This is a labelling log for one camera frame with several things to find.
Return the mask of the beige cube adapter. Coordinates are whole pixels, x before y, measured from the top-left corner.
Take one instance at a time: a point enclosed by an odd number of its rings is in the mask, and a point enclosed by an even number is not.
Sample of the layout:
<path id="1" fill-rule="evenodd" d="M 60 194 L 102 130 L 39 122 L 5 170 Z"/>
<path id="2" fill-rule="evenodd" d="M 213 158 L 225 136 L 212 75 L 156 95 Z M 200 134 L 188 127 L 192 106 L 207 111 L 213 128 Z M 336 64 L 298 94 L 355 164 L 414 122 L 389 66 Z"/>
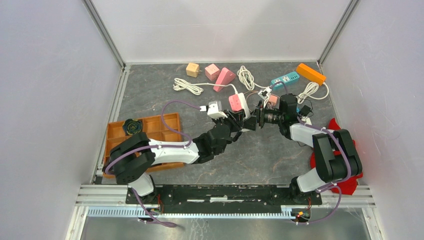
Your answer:
<path id="1" fill-rule="evenodd" d="M 200 65 L 190 62 L 186 66 L 186 75 L 189 77 L 197 78 L 200 73 Z"/>

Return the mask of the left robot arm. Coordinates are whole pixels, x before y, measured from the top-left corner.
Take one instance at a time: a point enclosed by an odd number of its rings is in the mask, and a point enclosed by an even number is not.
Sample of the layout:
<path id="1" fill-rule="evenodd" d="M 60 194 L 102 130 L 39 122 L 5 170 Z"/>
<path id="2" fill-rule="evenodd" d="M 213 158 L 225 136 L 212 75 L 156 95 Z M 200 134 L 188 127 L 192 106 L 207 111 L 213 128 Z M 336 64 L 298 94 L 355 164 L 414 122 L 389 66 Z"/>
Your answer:
<path id="1" fill-rule="evenodd" d="M 127 185 L 137 192 L 145 204 L 153 203 L 157 190 L 153 178 L 146 173 L 153 165 L 181 162 L 203 164 L 222 154 L 235 141 L 232 133 L 240 134 L 245 114 L 224 111 L 225 117 L 214 119 L 214 127 L 200 136 L 184 141 L 158 141 L 139 132 L 114 147 L 104 173 L 114 175 L 118 185 Z"/>

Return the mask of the pink plug adapter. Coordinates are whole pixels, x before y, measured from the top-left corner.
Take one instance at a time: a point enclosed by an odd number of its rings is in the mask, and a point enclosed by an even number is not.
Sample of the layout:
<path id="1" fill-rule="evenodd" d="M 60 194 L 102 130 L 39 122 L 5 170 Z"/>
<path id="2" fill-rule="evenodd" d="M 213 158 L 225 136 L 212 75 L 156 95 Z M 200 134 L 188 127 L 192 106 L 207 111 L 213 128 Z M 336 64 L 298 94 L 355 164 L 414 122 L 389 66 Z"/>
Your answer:
<path id="1" fill-rule="evenodd" d="M 233 94 L 228 97 L 228 101 L 233 112 L 238 112 L 243 109 L 240 94 Z"/>

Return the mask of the white power strip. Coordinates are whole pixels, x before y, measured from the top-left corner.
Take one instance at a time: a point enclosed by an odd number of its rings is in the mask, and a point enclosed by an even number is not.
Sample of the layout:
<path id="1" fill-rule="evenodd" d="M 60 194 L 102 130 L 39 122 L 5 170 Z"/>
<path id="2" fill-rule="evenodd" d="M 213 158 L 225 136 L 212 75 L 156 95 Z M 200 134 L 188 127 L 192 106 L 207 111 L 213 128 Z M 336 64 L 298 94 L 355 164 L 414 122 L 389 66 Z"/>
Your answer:
<path id="1" fill-rule="evenodd" d="M 238 101 L 239 101 L 239 103 L 241 105 L 241 108 L 244 111 L 245 117 L 243 119 L 244 120 L 247 120 L 248 118 L 251 117 L 251 112 L 249 110 L 246 97 L 245 97 L 245 95 L 243 93 L 238 93 L 237 96 L 238 96 Z"/>

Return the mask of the pink cube adapter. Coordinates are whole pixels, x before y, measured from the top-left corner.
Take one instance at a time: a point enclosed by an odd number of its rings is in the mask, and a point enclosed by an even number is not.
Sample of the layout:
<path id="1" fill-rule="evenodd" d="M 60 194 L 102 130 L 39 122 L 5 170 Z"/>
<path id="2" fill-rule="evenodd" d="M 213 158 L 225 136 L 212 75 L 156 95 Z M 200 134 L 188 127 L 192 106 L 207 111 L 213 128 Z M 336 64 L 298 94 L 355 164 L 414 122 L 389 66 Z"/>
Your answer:
<path id="1" fill-rule="evenodd" d="M 206 77 L 211 82 L 215 82 L 218 79 L 221 70 L 214 63 L 212 63 L 204 68 L 204 72 Z"/>

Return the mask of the salmon usb charger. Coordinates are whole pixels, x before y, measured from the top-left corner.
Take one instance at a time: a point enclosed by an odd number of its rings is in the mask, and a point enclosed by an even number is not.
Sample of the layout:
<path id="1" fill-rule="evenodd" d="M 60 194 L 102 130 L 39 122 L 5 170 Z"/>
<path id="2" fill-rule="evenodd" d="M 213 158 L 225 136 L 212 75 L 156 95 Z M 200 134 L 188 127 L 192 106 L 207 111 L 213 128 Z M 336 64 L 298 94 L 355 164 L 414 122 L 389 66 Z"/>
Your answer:
<path id="1" fill-rule="evenodd" d="M 267 105 L 274 107 L 277 105 L 278 101 L 279 101 L 279 97 L 274 94 L 271 94 L 270 97 L 268 98 Z"/>

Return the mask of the white square plug adapter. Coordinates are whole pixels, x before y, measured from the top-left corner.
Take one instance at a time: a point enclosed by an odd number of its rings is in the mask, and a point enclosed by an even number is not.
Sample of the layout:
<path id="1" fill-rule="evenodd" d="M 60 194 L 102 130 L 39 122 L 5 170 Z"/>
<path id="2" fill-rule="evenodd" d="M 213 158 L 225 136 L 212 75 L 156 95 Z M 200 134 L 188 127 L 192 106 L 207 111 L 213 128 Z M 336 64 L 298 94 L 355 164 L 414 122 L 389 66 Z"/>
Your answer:
<path id="1" fill-rule="evenodd" d="M 305 118 L 303 118 L 303 121 L 304 121 L 307 125 L 312 126 L 312 121 L 311 121 L 311 119 L 310 119 L 309 117 L 305 117 Z"/>

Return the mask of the pink triangular power strip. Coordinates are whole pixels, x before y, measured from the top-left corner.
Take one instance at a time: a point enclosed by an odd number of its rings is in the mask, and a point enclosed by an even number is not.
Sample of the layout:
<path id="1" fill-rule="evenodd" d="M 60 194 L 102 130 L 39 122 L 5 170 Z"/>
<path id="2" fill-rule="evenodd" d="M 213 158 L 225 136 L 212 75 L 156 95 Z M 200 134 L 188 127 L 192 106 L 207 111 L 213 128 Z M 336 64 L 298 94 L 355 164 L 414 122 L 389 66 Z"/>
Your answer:
<path id="1" fill-rule="evenodd" d="M 213 90 L 220 92 L 226 85 L 230 84 L 236 78 L 236 74 L 226 67 L 223 67 L 215 82 Z"/>

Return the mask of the orange power strip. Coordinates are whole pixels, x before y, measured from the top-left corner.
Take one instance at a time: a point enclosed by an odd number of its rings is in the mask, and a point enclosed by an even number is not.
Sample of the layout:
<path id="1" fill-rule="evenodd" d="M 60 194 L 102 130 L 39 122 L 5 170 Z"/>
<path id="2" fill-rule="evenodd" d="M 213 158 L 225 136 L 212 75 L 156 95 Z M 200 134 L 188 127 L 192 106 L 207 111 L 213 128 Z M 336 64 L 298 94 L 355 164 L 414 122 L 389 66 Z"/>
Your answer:
<path id="1" fill-rule="evenodd" d="M 307 80 L 318 84 L 319 86 L 323 85 L 326 81 L 326 76 L 319 73 L 318 71 L 312 69 L 304 63 L 300 63 L 295 70 L 300 76 L 306 78 Z"/>

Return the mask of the teal power strip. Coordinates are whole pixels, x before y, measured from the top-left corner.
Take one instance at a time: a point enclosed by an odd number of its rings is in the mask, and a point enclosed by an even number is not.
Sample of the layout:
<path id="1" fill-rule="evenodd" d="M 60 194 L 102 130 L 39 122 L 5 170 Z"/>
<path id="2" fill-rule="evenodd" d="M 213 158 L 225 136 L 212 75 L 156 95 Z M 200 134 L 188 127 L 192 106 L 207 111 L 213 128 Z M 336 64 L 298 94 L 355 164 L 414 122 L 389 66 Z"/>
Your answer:
<path id="1" fill-rule="evenodd" d="M 296 83 L 300 78 L 300 75 L 296 71 L 289 72 L 285 75 L 277 77 L 270 81 L 270 86 L 274 86 L 273 90 L 284 88 L 282 82 L 284 82 L 287 87 L 290 84 Z"/>

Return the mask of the black power adapter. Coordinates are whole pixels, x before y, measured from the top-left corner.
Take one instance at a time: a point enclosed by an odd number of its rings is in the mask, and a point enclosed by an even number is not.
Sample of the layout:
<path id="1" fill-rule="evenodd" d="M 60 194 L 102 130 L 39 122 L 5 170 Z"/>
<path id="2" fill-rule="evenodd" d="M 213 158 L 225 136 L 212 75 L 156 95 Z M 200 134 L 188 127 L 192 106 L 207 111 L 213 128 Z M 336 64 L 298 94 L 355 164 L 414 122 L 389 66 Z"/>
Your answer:
<path id="1" fill-rule="evenodd" d="M 307 116 L 308 116 L 308 114 L 309 114 L 311 111 L 312 111 L 312 108 L 311 108 L 311 107 L 309 107 L 309 106 L 307 106 L 307 105 L 304 105 L 304 106 L 302 106 L 302 108 L 299 110 L 298 114 L 299 114 L 301 117 L 307 117 Z"/>

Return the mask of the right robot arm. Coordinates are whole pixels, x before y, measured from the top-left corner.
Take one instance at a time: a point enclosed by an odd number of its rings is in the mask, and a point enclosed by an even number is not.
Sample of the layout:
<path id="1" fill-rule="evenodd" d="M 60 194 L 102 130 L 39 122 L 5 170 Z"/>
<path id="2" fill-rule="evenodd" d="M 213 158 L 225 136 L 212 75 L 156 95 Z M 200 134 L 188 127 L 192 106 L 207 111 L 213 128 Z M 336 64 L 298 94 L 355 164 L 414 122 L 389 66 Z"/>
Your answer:
<path id="1" fill-rule="evenodd" d="M 284 94 L 278 108 L 265 108 L 259 102 L 243 127 L 255 130 L 265 124 L 278 125 L 279 132 L 289 140 L 302 143 L 313 149 L 315 167 L 307 173 L 294 177 L 289 185 L 289 199 L 302 204 L 313 192 L 322 192 L 338 183 L 361 175 L 363 166 L 350 132 L 346 129 L 331 130 L 302 121 L 311 109 L 305 105 L 300 111 L 295 95 Z"/>

